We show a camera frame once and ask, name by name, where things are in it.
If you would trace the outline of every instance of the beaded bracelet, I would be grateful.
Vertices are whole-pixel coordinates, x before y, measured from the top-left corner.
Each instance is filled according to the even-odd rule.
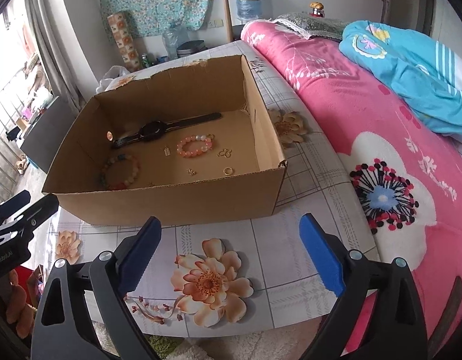
[[[176,152],[185,158],[189,157],[196,157],[197,155],[201,155],[203,153],[206,153],[209,149],[213,147],[213,134],[208,134],[208,135],[192,135],[190,137],[186,137],[182,139],[178,143],[178,147]],[[189,142],[192,141],[202,141],[204,142],[204,145],[201,146],[200,149],[192,150],[192,151],[187,151],[184,146],[187,145]]]
[[[128,177],[125,181],[115,184],[115,185],[110,185],[106,182],[106,172],[108,171],[108,168],[113,165],[117,161],[124,161],[124,160],[130,160],[133,163],[133,172],[130,177]],[[132,155],[129,154],[119,154],[116,157],[111,157],[108,159],[105,163],[105,166],[101,170],[100,174],[100,183],[103,187],[105,187],[108,191],[116,191],[116,190],[125,190],[128,188],[136,179],[138,176],[139,172],[139,162],[138,160],[133,157]]]

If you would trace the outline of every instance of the plush toy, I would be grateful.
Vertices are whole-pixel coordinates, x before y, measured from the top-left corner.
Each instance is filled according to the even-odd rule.
[[[319,2],[313,2],[309,4],[312,9],[310,15],[315,17],[324,17],[324,5]]]

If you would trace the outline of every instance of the blue blanket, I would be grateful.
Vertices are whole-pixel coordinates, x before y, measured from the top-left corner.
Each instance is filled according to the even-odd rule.
[[[363,20],[346,26],[339,49],[402,97],[430,130],[462,142],[462,88],[451,49],[417,31]]]

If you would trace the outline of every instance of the metal screw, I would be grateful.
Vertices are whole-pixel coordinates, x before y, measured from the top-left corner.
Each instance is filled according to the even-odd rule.
[[[396,259],[396,265],[397,265],[397,266],[400,266],[401,268],[404,268],[404,267],[407,265],[407,263],[406,263],[406,260],[405,260],[405,259],[403,259],[403,258],[401,258],[401,257],[398,257],[398,258]]]
[[[351,257],[352,259],[355,259],[355,260],[358,260],[358,259],[362,259],[362,253],[358,250],[355,250],[355,251],[350,251],[349,252],[349,257]]]
[[[58,259],[55,261],[55,267],[56,268],[61,268],[62,266],[64,266],[66,264],[66,260],[65,259]]]
[[[101,261],[108,261],[113,254],[110,251],[104,251],[100,254]]]

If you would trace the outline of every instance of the gray curtain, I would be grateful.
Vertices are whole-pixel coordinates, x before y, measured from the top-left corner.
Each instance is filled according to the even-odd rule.
[[[31,33],[38,46],[38,54],[51,84],[53,95],[65,98],[75,116],[86,102],[79,93],[71,71],[63,58],[48,20],[43,0],[25,0]]]

